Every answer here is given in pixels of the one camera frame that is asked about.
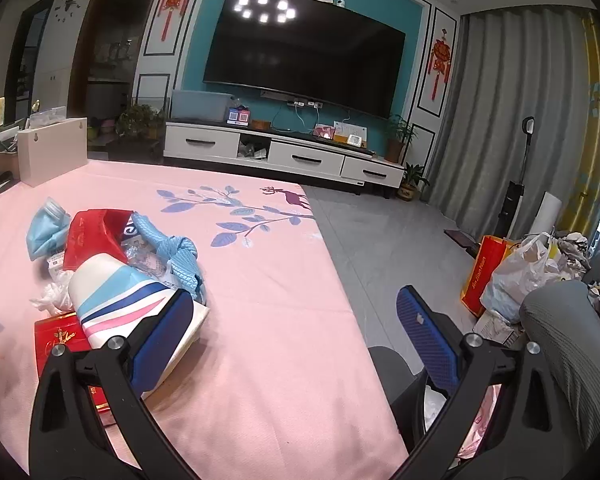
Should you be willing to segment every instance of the television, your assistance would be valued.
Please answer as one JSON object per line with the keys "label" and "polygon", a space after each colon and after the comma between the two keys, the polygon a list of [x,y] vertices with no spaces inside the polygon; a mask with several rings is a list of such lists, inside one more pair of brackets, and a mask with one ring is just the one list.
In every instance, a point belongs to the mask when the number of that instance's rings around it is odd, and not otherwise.
{"label": "television", "polygon": [[335,4],[224,0],[203,79],[387,118],[403,49],[403,32]]}

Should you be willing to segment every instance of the green plant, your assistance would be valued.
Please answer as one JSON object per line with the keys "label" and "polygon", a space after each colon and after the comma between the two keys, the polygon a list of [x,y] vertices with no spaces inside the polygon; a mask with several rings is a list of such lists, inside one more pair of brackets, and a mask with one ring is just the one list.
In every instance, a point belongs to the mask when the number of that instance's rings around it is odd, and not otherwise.
{"label": "green plant", "polygon": [[132,105],[122,112],[116,122],[119,136],[146,137],[150,128],[155,128],[162,121],[162,113],[156,112],[149,105]]}
{"label": "green plant", "polygon": [[419,164],[407,164],[402,177],[402,183],[408,184],[408,186],[418,187],[420,183],[424,183],[425,186],[430,186],[430,182],[424,178],[424,166]]}
{"label": "green plant", "polygon": [[409,149],[411,141],[418,137],[414,124],[409,124],[398,114],[392,114],[386,120],[384,134],[388,139],[396,139],[398,142],[406,144],[407,149]]}

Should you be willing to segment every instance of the drawer handle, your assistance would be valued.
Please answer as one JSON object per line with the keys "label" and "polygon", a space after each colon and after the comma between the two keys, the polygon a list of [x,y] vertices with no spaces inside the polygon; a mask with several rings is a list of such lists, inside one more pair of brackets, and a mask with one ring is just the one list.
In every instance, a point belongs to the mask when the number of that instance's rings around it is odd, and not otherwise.
{"label": "drawer handle", "polygon": [[375,171],[369,171],[369,170],[362,170],[362,173],[366,173],[368,175],[373,175],[373,176],[378,176],[380,178],[386,178],[385,174],[382,173],[376,173]]}
{"label": "drawer handle", "polygon": [[205,146],[214,146],[216,142],[214,140],[200,140],[200,139],[185,139],[189,144],[204,144]]}
{"label": "drawer handle", "polygon": [[309,158],[307,156],[291,155],[295,160],[301,160],[302,162],[310,162],[312,164],[322,164],[319,158]]}

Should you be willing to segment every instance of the blue gripper pad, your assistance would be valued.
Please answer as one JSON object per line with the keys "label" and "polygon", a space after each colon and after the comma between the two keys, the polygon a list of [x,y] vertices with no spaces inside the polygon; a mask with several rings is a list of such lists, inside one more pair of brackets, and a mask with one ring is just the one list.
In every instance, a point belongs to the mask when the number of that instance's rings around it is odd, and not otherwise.
{"label": "blue gripper pad", "polygon": [[189,293],[174,296],[165,308],[168,311],[134,358],[131,387],[138,397],[155,388],[193,318]]}
{"label": "blue gripper pad", "polygon": [[395,304],[398,319],[418,352],[427,374],[436,388],[445,390],[452,396],[460,383],[458,355],[436,325],[432,311],[411,285],[398,292]]}

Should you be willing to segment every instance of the screw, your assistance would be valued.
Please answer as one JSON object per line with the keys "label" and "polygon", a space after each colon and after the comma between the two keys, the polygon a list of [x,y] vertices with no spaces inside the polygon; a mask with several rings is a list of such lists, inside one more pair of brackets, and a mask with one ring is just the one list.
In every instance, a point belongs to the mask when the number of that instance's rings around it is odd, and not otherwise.
{"label": "screw", "polygon": [[121,335],[115,335],[107,341],[107,346],[112,350],[118,350],[122,348],[122,345],[125,343],[125,338]]}
{"label": "screw", "polygon": [[54,357],[60,357],[62,354],[64,354],[65,349],[66,346],[64,346],[63,344],[56,345],[51,349],[51,355],[53,355]]}
{"label": "screw", "polygon": [[533,341],[526,344],[526,351],[533,355],[538,355],[540,353],[540,345]]}
{"label": "screw", "polygon": [[471,334],[467,334],[464,337],[464,340],[472,348],[479,348],[480,346],[482,346],[482,342],[484,341],[484,339],[482,339],[481,336],[479,336],[473,332]]}

